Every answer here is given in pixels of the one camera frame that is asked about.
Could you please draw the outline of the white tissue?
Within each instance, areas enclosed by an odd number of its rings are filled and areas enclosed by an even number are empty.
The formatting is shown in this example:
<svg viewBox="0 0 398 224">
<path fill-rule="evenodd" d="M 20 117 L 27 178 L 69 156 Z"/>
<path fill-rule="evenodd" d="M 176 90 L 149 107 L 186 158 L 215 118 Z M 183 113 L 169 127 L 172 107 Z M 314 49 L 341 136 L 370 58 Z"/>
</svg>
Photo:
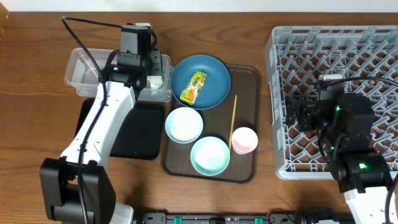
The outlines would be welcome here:
<svg viewBox="0 0 398 224">
<path fill-rule="evenodd" d="M 147 88 L 151 90 L 159 90 L 164 86 L 164 79 L 162 76 L 148 76 Z"/>
</svg>

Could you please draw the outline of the green orange snack wrapper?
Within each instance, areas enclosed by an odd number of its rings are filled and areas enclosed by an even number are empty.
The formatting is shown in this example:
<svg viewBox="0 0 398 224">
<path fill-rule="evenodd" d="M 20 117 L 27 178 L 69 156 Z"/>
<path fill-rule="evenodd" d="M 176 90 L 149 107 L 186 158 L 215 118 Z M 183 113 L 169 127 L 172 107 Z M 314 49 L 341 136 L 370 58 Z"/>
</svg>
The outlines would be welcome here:
<svg viewBox="0 0 398 224">
<path fill-rule="evenodd" d="M 205 84 L 207 74 L 205 72 L 197 71 L 190 79 L 186 88 L 182 91 L 180 95 L 180 100 L 188 103 L 189 105 L 194 105 L 196 98 L 198 97 L 201 89 Z"/>
</svg>

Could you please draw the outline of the dark blue plate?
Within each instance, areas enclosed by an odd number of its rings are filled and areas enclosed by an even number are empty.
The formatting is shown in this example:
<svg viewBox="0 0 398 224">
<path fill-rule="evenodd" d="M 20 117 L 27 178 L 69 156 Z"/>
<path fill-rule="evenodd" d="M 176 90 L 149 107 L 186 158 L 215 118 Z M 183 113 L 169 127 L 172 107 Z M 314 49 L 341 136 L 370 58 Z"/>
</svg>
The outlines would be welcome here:
<svg viewBox="0 0 398 224">
<path fill-rule="evenodd" d="M 193 105 L 180 99 L 191 77 L 197 72 L 204 72 L 207 77 L 204 86 Z M 175 99 L 195 110 L 207 110 L 220 104 L 228 95 L 231 87 L 231 76 L 226 65 L 209 55 L 192 55 L 177 64 L 173 70 L 170 87 Z"/>
</svg>

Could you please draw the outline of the pink white cup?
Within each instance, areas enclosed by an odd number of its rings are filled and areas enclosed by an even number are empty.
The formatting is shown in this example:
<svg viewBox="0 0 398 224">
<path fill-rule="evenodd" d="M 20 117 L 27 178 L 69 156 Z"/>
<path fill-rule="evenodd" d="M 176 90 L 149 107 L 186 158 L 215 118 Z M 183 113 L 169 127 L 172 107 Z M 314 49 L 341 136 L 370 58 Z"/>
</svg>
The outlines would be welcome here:
<svg viewBox="0 0 398 224">
<path fill-rule="evenodd" d="M 232 134 L 231 143 L 234 152 L 240 155 L 247 154 L 257 148 L 258 136 L 251 128 L 238 128 Z"/>
</svg>

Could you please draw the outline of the light blue bowl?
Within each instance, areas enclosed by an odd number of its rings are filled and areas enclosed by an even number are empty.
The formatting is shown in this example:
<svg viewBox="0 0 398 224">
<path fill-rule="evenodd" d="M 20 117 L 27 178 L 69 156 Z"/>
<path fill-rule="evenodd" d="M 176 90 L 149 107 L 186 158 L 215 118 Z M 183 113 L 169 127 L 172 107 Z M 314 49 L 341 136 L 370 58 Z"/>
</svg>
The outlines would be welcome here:
<svg viewBox="0 0 398 224">
<path fill-rule="evenodd" d="M 196 140 L 203 131 L 203 118 L 196 110 L 188 107 L 174 109 L 165 120 L 168 137 L 180 144 Z"/>
</svg>

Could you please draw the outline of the mint green bowl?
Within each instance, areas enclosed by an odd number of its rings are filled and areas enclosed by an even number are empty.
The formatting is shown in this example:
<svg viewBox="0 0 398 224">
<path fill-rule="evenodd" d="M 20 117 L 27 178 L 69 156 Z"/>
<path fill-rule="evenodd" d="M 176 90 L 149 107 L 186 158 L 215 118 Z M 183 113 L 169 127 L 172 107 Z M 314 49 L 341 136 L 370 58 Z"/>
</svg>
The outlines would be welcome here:
<svg viewBox="0 0 398 224">
<path fill-rule="evenodd" d="M 213 136 L 199 139 L 190 153 L 193 168 L 205 176 L 216 176 L 224 172 L 229 165 L 230 157 L 227 144 Z"/>
</svg>

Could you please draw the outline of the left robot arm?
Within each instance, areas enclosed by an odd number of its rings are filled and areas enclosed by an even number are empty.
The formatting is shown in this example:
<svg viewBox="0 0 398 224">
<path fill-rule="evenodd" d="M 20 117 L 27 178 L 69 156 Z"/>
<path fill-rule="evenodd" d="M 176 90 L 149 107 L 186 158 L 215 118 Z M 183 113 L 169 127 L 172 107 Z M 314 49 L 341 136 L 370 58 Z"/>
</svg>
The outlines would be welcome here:
<svg viewBox="0 0 398 224">
<path fill-rule="evenodd" d="M 116 136 L 148 76 L 162 74 L 157 36 L 149 23 L 120 26 L 120 48 L 104 68 L 93 105 L 58 159 L 46 158 L 40 181 L 48 219 L 62 223 L 132 223 L 134 209 L 117 202 L 107 175 Z"/>
</svg>

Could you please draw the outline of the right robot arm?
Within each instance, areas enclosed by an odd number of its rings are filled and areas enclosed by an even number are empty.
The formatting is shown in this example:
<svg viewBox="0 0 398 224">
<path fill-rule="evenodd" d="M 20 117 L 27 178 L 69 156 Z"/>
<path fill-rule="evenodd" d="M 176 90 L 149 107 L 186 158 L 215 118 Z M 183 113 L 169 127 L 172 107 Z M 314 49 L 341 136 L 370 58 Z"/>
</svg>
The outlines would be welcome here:
<svg viewBox="0 0 398 224">
<path fill-rule="evenodd" d="M 397 223 L 392 177 L 385 158 L 371 146 L 376 120 L 371 100 L 345 91 L 350 78 L 320 75 L 316 101 L 285 97 L 287 125 L 317 131 L 318 148 L 356 223 Z"/>
</svg>

